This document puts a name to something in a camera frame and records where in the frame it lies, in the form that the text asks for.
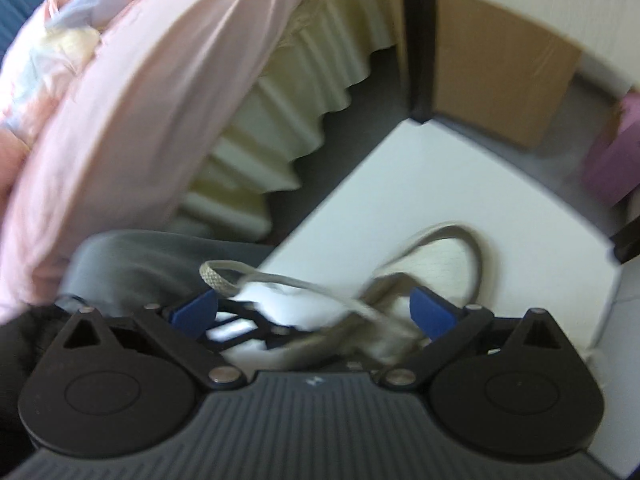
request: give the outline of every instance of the gray cloth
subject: gray cloth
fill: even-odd
[[[198,272],[206,260],[257,267],[269,246],[221,242],[154,231],[114,231],[85,241],[74,254],[59,295],[74,295],[104,316],[124,316],[147,303],[176,304],[208,290]],[[79,303],[60,300],[74,312]]]

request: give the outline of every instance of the white bed skirt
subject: white bed skirt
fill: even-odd
[[[393,44],[387,0],[303,0],[168,230],[264,237],[264,194],[302,186],[290,164],[322,145],[322,115],[349,106],[346,89],[367,78],[370,54]]]

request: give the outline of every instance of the floor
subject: floor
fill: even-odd
[[[272,242],[284,239],[295,229],[406,118],[395,51],[375,52],[371,67],[371,76],[350,89],[351,105],[323,118],[326,140],[322,148],[295,162],[304,186],[270,195]],[[611,236],[624,223],[624,207],[610,209],[601,205],[581,187],[579,177],[581,161],[609,118],[613,103],[598,88],[575,78],[545,139],[530,152],[469,126],[445,118],[438,120],[520,168]]]

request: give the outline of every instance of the white wall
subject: white wall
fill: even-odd
[[[640,256],[623,267],[598,347],[605,355],[609,378],[604,420],[590,451],[626,478],[640,463]]]
[[[632,79],[620,75],[586,52],[580,58],[578,72],[617,99],[624,97],[633,84]]]

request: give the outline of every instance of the metal screw head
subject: metal screw head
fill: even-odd
[[[289,335],[291,330],[286,326],[272,326],[271,333],[275,335]]]
[[[217,384],[233,383],[242,377],[242,372],[235,366],[219,366],[209,372],[209,379]]]
[[[386,382],[393,386],[408,386],[415,383],[416,379],[415,374],[406,368],[396,368],[386,375]]]

